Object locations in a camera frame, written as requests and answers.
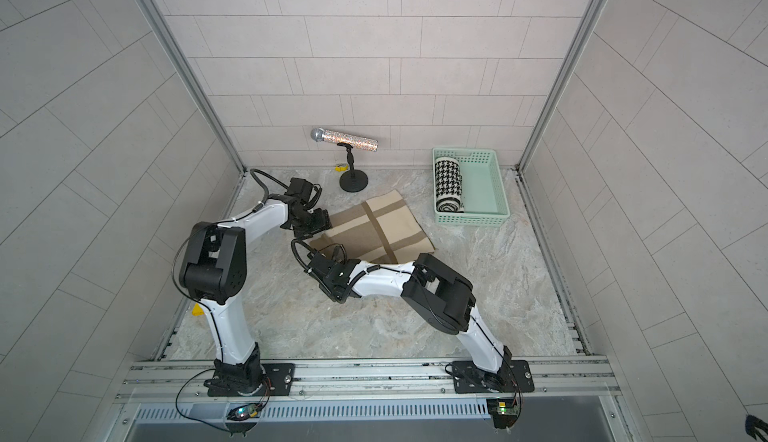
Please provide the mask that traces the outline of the black white houndstooth scarf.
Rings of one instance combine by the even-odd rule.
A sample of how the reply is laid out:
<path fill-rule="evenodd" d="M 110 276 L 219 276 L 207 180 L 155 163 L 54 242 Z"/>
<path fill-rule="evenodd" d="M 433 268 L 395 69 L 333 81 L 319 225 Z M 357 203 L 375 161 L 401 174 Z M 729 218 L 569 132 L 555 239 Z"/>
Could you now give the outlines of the black white houndstooth scarf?
<path fill-rule="evenodd" d="M 439 157 L 434 163 L 436 210 L 459 213 L 464 209 L 462 173 L 459 162 L 451 157 Z"/>

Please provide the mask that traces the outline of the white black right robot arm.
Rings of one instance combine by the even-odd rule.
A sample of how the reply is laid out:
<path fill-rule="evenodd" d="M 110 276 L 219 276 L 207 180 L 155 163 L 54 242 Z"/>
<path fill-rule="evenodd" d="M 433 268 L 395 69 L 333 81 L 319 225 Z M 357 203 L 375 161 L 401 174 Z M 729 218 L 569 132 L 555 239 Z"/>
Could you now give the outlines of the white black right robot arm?
<path fill-rule="evenodd" d="M 336 303 L 350 297 L 391 296 L 404 300 L 431 327 L 457 337 L 471 356 L 469 363 L 452 362 L 446 372 L 472 390 L 522 392 L 512 356 L 486 326 L 477 307 L 473 285 L 431 254 L 400 265 L 358 259 L 342 263 L 312 251 L 304 272 Z"/>

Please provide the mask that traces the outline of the brown beige plaid blanket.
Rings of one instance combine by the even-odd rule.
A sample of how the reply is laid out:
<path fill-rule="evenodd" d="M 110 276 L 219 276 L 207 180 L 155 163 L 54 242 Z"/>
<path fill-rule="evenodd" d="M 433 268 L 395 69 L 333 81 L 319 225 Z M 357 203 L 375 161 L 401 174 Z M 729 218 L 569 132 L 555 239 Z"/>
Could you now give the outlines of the brown beige plaid blanket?
<path fill-rule="evenodd" d="M 309 242 L 330 256 L 338 244 L 347 257 L 378 264 L 404 264 L 435 247 L 401 194 L 390 191 L 330 216 L 331 228 Z"/>

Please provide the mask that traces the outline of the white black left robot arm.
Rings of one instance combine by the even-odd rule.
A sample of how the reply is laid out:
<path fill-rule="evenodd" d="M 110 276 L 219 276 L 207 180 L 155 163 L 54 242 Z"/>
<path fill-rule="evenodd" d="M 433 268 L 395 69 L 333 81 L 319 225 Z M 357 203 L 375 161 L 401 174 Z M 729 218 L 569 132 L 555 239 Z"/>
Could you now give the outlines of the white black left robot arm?
<path fill-rule="evenodd" d="M 249 396 L 266 388 L 259 346 L 240 296 L 247 278 L 248 245 L 277 227 L 292 231 L 299 240 L 330 227 L 328 212 L 316 207 L 320 185 L 293 178 L 281 185 L 282 194 L 275 194 L 259 179 L 262 174 L 251 171 L 263 190 L 253 208 L 193 226 L 175 279 L 181 292 L 202 308 L 215 343 L 213 377 L 205 381 L 210 396 Z"/>

